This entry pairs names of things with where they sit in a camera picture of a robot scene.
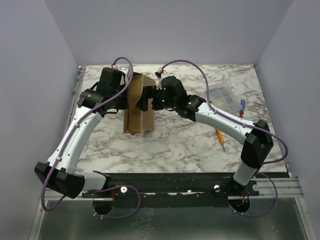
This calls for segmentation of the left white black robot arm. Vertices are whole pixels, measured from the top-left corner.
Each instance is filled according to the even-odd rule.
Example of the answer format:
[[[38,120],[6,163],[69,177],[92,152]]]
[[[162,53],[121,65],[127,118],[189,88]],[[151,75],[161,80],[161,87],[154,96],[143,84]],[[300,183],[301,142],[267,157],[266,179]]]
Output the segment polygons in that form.
[[[128,107],[125,86],[131,75],[130,67],[104,67],[99,81],[80,94],[71,124],[58,147],[45,163],[38,162],[34,168],[44,186],[71,199],[82,191],[93,190],[101,198],[110,193],[105,174],[76,174],[76,169],[90,135],[103,117]]]

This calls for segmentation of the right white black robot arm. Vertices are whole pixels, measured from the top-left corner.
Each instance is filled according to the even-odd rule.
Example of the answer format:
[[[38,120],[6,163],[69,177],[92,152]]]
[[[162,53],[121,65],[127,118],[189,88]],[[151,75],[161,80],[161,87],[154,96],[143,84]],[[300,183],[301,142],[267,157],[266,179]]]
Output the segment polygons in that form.
[[[187,94],[182,82],[174,76],[163,78],[158,85],[145,86],[136,107],[143,112],[169,109],[180,117],[219,129],[243,148],[241,163],[233,175],[229,189],[240,196],[248,189],[251,178],[262,167],[274,146],[268,124],[246,121],[223,110],[210,107],[202,97]]]

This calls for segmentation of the orange utility knife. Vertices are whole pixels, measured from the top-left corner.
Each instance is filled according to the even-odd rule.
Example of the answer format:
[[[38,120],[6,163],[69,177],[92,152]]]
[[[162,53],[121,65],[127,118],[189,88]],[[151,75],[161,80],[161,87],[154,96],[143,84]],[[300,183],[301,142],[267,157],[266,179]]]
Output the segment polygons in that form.
[[[223,151],[225,152],[226,150],[225,150],[225,146],[224,146],[224,139],[223,139],[223,136],[221,134],[221,131],[219,129],[215,129],[215,130],[216,130],[216,134],[218,136],[219,143],[222,146]]]

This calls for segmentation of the brown cardboard express box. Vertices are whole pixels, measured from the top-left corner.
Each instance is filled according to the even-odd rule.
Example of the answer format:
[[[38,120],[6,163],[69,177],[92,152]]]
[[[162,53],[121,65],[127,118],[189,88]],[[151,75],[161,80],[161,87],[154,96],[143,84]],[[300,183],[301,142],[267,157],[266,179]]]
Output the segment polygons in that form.
[[[152,132],[155,129],[155,110],[148,90],[156,85],[155,80],[134,72],[128,87],[128,108],[124,110],[123,132],[139,134]]]

